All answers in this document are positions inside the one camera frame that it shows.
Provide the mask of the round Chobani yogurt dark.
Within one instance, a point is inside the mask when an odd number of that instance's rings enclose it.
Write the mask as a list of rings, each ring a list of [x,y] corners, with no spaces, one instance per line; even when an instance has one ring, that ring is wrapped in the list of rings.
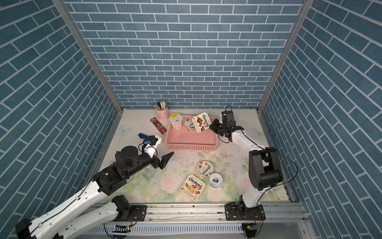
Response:
[[[188,131],[195,131],[196,130],[192,118],[185,120],[185,127],[187,128]]]

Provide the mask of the square Chobani flip chocolate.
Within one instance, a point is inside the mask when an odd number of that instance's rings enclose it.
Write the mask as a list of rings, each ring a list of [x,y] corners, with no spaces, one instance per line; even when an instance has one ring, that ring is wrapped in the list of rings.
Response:
[[[192,118],[192,122],[198,133],[209,129],[212,124],[210,117],[207,113],[201,113],[197,116],[194,116]]]

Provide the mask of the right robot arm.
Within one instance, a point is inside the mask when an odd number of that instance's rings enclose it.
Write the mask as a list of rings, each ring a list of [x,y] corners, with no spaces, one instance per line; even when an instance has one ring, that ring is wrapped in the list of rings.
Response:
[[[236,124],[232,110],[222,111],[221,119],[215,119],[210,129],[249,153],[248,175],[251,185],[240,196],[239,202],[225,205],[226,220],[265,221],[260,201],[269,190],[283,185],[281,158],[288,158],[279,154],[274,147],[261,145],[250,137],[243,127]]]

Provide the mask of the pink plastic basket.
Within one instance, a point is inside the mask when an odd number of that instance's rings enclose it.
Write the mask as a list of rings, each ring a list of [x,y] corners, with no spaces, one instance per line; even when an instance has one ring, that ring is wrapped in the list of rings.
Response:
[[[171,123],[169,123],[165,139],[166,146],[169,149],[214,151],[218,146],[218,135],[210,129],[199,133],[195,130],[189,131],[184,126],[184,122],[192,119],[192,117],[183,115],[182,127],[178,130],[174,130]]]

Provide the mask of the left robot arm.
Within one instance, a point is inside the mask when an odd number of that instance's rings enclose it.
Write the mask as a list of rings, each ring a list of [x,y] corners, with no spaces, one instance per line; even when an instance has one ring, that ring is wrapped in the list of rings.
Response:
[[[100,224],[133,216],[131,205],[120,195],[112,202],[89,212],[81,213],[124,186],[131,176],[148,165],[164,169],[173,152],[158,158],[155,147],[145,147],[140,153],[135,146],[127,146],[115,154],[115,162],[96,173],[79,192],[44,215],[22,219],[16,226],[19,239],[69,239]]]

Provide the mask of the white yellow yogurt cup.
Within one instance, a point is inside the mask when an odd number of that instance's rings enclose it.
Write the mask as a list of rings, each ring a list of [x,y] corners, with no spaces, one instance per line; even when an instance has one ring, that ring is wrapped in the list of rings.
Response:
[[[178,113],[173,113],[169,117],[170,123],[174,130],[179,130],[182,128],[183,116]]]

